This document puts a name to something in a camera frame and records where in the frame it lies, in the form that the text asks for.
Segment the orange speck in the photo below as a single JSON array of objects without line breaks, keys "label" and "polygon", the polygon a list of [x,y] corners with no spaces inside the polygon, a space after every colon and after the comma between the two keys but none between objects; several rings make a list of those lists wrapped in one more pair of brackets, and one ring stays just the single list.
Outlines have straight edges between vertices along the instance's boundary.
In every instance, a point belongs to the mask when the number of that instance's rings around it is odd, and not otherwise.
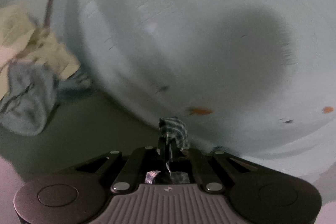
[{"label": "orange speck", "polygon": [[334,108],[332,106],[325,106],[322,110],[322,112],[324,114],[328,114],[328,113],[333,112],[333,111],[334,111]]},{"label": "orange speck", "polygon": [[195,107],[189,109],[189,115],[208,115],[212,112],[213,111],[211,109],[203,107]]}]

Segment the plaid cloth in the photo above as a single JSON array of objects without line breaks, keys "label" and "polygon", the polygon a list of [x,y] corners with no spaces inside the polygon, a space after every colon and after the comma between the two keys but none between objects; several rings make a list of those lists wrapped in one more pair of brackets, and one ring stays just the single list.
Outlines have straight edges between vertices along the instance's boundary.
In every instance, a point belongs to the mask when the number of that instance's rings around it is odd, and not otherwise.
[{"label": "plaid cloth", "polygon": [[154,182],[155,177],[160,173],[161,171],[155,170],[150,171],[146,173],[145,183],[146,184],[152,184]]},{"label": "plaid cloth", "polygon": [[176,116],[160,118],[159,129],[169,143],[175,138],[176,145],[181,149],[189,149],[188,132],[185,124]]},{"label": "plaid cloth", "polygon": [[[175,138],[176,146],[181,149],[188,149],[188,132],[185,124],[176,116],[161,118],[159,122],[161,134],[166,138],[166,143],[169,143]],[[166,162],[166,169],[169,172],[169,177],[172,184],[190,183],[189,175],[186,172],[171,172],[169,162]],[[161,171],[155,170],[146,173],[145,183],[153,184],[155,177]]]}]

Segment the crumpled fabric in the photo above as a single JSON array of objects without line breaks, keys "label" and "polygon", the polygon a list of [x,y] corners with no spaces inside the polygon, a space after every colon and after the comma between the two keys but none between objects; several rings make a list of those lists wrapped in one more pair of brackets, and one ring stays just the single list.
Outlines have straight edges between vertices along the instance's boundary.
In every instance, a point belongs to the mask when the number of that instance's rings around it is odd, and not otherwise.
[{"label": "crumpled fabric", "polygon": [[9,92],[0,100],[0,124],[20,135],[34,136],[45,128],[58,103],[93,94],[88,75],[76,71],[66,80],[45,66],[12,62],[8,66]]},{"label": "crumpled fabric", "polygon": [[159,130],[166,138],[166,143],[175,139],[176,145],[181,149],[189,149],[188,131],[185,124],[176,116],[160,118]]},{"label": "crumpled fabric", "polygon": [[0,101],[0,124],[26,136],[39,134],[57,100],[57,77],[34,63],[11,63],[9,92]]},{"label": "crumpled fabric", "polygon": [[92,95],[96,91],[91,78],[82,68],[79,68],[68,79],[58,82],[57,102],[74,101]]},{"label": "crumpled fabric", "polygon": [[[176,146],[180,149],[188,149],[188,131],[185,124],[176,116],[160,118],[159,129],[166,138],[166,143],[169,143],[172,139],[175,139]],[[166,162],[166,170],[169,173],[169,181],[172,184],[185,184],[190,183],[189,175],[186,172],[171,172],[169,168],[169,162]],[[153,184],[156,182],[156,178],[159,174],[162,174],[160,170],[149,171],[146,173],[145,183]]]},{"label": "crumpled fabric", "polygon": [[80,67],[53,32],[35,26],[22,5],[0,9],[0,99],[9,91],[8,66],[13,59],[46,66],[60,80],[69,78]]}]

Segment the beige cloth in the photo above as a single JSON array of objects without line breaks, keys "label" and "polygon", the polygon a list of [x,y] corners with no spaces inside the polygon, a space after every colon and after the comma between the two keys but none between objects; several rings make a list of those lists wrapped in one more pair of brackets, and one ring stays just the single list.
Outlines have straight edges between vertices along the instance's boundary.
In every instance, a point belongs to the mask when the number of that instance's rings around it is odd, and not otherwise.
[{"label": "beige cloth", "polygon": [[17,59],[50,68],[61,80],[80,66],[77,58],[58,43],[49,29],[37,28],[21,5],[0,9],[0,100],[9,91],[8,64]]}]

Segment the dark gray floor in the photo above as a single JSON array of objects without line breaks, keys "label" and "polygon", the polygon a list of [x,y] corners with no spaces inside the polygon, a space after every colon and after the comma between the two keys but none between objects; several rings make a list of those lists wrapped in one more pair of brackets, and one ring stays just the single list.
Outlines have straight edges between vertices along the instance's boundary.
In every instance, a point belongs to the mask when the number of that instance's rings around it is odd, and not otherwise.
[{"label": "dark gray floor", "polygon": [[0,130],[0,156],[10,161],[27,181],[110,150],[128,154],[140,146],[156,146],[158,137],[158,130],[144,125],[98,93],[61,105],[37,136]]}]

